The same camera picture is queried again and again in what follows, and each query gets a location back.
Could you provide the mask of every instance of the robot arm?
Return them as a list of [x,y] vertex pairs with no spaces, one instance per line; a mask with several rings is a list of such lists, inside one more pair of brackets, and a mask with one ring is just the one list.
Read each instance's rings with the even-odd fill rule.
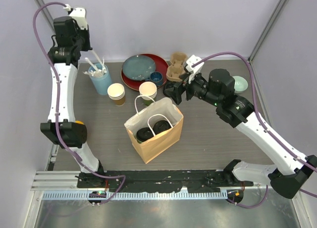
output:
[[225,69],[214,69],[206,81],[200,73],[204,63],[192,67],[200,60],[199,57],[192,55],[186,61],[186,73],[180,76],[182,81],[174,84],[172,88],[167,88],[165,93],[176,104],[181,103],[181,95],[186,92],[187,100],[195,96],[215,106],[220,119],[249,137],[274,163],[256,165],[233,160],[224,169],[227,172],[227,180],[264,183],[271,185],[280,195],[293,198],[313,171],[294,159],[267,131],[273,132],[298,158],[315,168],[317,158],[314,155],[306,156],[296,150],[261,117],[267,125],[267,130],[264,130],[256,117],[253,105],[244,97],[234,94],[235,82],[229,72]]
[[86,10],[83,8],[72,9],[65,7],[69,16],[54,19],[55,41],[48,56],[50,57],[59,75],[60,92],[57,91],[56,78],[53,69],[52,103],[48,122],[41,123],[41,132],[54,144],[60,144],[55,130],[56,99],[59,98],[59,130],[66,145],[82,159],[79,164],[81,172],[90,173],[82,165],[92,171],[104,175],[99,160],[92,154],[87,144],[87,128],[76,123],[73,107],[74,85],[77,76],[80,51],[92,50],[89,39],[89,27],[86,21]]

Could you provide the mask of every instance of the blue cup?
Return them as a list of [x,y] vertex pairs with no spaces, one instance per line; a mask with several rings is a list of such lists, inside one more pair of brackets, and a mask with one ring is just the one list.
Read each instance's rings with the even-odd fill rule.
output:
[[153,73],[151,73],[150,78],[146,79],[146,81],[151,81],[157,87],[160,87],[161,85],[163,85],[163,75],[161,74],[161,72],[154,71]]
[[[102,65],[100,63],[96,63],[95,66],[97,66],[98,69],[102,69]],[[107,70],[107,73],[105,73],[103,76],[101,77],[92,77],[92,76],[89,76],[91,81],[93,82],[95,88],[96,88],[96,91],[98,94],[101,94],[101,95],[107,95],[108,92],[108,87],[110,85],[112,85],[112,80],[111,80],[111,77],[110,77],[110,74],[109,74],[109,70],[106,67],[106,70]],[[88,71],[95,71],[94,68],[91,66],[89,68]]]

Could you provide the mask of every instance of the blue mug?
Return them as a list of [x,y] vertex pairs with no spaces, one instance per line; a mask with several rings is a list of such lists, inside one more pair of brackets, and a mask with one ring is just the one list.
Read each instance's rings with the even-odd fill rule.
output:
[[160,87],[161,85],[163,85],[163,75],[161,74],[161,72],[154,71],[153,73],[151,73],[150,78],[146,79],[146,81],[151,81],[157,87]]

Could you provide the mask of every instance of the blue plate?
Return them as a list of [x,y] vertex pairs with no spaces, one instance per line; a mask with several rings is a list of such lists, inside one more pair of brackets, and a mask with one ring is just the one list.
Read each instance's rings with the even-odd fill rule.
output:
[[134,81],[148,79],[155,70],[154,60],[144,55],[132,56],[128,58],[122,66],[123,74]]

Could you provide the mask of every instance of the black lid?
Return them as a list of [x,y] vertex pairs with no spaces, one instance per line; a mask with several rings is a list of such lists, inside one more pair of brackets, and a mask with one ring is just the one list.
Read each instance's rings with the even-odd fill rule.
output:
[[154,131],[155,134],[159,134],[159,133],[164,132],[164,131],[166,131],[166,130],[168,130],[170,128],[171,128],[171,126],[168,123],[168,121],[160,120],[160,121],[158,121],[157,123],[154,124],[153,131]]
[[146,140],[153,137],[153,133],[150,128],[141,128],[137,132],[137,140],[145,142]]

